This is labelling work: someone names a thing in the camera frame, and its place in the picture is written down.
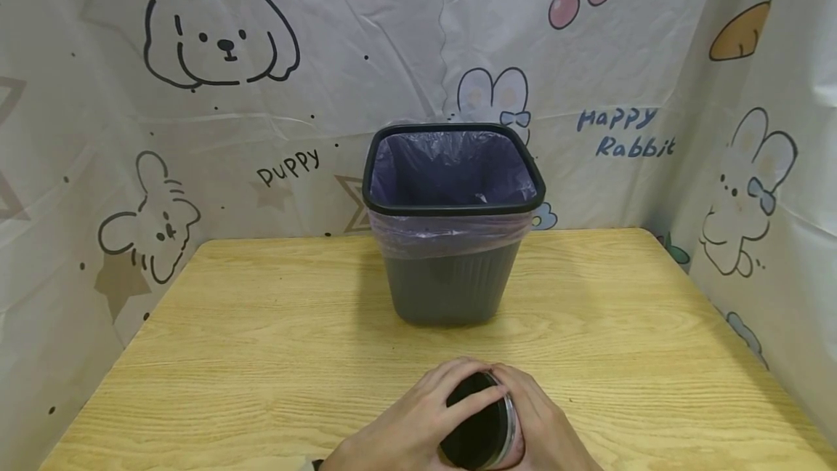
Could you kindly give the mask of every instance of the black lid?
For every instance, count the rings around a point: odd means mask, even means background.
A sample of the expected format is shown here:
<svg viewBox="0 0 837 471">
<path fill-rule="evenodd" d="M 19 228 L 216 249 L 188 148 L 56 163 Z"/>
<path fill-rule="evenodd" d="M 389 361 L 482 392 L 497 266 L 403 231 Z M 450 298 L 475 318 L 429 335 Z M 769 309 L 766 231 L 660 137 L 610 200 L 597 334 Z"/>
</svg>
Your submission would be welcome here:
<svg viewBox="0 0 837 471">
<path fill-rule="evenodd" d="M 448 396 L 448 407 L 491 385 L 496 385 L 494 378 L 486 373 L 474 373 L 457 385 Z M 440 444 L 442 452 L 451 464 L 465 470 L 478 470 L 502 452 L 508 428 L 505 400 L 500 399 L 453 429 Z"/>
</svg>

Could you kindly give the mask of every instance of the gray trash can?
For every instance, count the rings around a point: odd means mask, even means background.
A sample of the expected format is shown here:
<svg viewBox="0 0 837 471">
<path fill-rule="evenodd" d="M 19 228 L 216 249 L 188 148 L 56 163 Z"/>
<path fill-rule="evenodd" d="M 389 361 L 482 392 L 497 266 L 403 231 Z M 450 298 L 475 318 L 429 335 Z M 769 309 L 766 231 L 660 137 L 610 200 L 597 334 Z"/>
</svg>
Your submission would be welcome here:
<svg viewBox="0 0 837 471">
<path fill-rule="evenodd" d="M 424 326 L 488 321 L 545 194 L 532 156 L 505 126 L 378 131 L 363 200 L 396 313 Z"/>
</svg>

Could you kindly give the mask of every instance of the wood grain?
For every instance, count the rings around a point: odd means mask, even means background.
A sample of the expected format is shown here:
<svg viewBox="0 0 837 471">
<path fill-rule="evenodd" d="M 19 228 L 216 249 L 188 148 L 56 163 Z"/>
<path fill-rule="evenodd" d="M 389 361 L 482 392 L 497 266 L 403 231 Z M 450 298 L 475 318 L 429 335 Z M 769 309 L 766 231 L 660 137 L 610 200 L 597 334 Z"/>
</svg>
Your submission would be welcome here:
<svg viewBox="0 0 837 471">
<path fill-rule="evenodd" d="M 643 230 L 530 234 L 498 316 L 460 329 L 395 315 L 370 238 L 211 241 L 43 470 L 297 470 L 459 355 L 532 373 L 607 471 L 837 470 Z"/>
</svg>

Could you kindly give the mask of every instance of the cartoon rabbit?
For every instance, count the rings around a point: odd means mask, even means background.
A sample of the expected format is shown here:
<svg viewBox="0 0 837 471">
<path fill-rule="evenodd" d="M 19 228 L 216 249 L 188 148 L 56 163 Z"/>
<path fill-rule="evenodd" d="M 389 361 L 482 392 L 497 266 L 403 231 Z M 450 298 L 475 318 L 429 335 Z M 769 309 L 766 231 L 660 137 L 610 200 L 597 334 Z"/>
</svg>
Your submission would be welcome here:
<svg viewBox="0 0 837 471">
<path fill-rule="evenodd" d="M 519 68 L 507 68 L 496 81 L 487 70 L 474 68 L 459 80 L 456 104 L 462 120 L 509 126 L 523 144 L 529 144 L 532 114 L 525 110 L 528 98 L 529 85 Z"/>
<path fill-rule="evenodd" d="M 172 86 L 284 81 L 299 67 L 299 44 L 271 0 L 150 0 L 145 67 Z"/>
<path fill-rule="evenodd" d="M 776 189 L 788 176 L 796 157 L 796 144 L 788 134 L 767 134 L 764 109 L 751 109 L 738 124 L 721 161 L 712 205 L 699 239 L 722 275 L 753 274 L 753 260 L 744 251 L 745 245 L 761 240 L 770 229 L 770 216 L 777 205 Z"/>
<path fill-rule="evenodd" d="M 201 219 L 184 198 L 182 184 L 169 178 L 169 168 L 153 151 L 137 157 L 137 177 L 145 196 L 136 211 L 118 212 L 99 226 L 99 246 L 109 255 L 131 252 L 134 265 L 149 271 L 156 283 L 174 276 L 191 239 L 189 228 Z"/>
</svg>

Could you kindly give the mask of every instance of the fabric backdrop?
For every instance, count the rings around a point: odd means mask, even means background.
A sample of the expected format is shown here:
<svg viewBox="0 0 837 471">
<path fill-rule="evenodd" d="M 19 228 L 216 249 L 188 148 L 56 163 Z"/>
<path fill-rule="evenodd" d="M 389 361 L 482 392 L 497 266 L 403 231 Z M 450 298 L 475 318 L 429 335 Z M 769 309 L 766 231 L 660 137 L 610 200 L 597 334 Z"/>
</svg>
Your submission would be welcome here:
<svg viewBox="0 0 837 471">
<path fill-rule="evenodd" d="M 518 131 L 535 229 L 651 230 L 837 440 L 837 0 L 0 0 L 0 26 L 0 469 L 37 468 L 203 241 L 368 232 L 401 118 Z"/>
</svg>

